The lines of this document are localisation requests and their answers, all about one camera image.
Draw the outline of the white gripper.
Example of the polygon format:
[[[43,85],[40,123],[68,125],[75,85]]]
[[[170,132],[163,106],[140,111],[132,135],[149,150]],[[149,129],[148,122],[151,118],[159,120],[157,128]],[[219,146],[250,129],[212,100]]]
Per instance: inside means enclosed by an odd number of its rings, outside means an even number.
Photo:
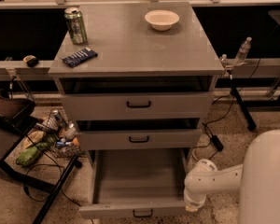
[[[184,201],[186,210],[189,212],[197,212],[205,204],[206,196],[202,194],[194,194],[184,189]]]

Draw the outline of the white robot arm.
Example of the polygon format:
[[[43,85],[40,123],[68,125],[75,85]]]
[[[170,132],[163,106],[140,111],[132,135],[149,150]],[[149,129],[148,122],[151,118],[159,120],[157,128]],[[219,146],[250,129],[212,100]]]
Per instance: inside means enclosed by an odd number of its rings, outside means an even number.
[[[199,160],[184,184],[190,212],[203,207],[208,194],[238,190],[238,224],[280,224],[280,130],[257,136],[242,164],[219,170],[210,160]]]

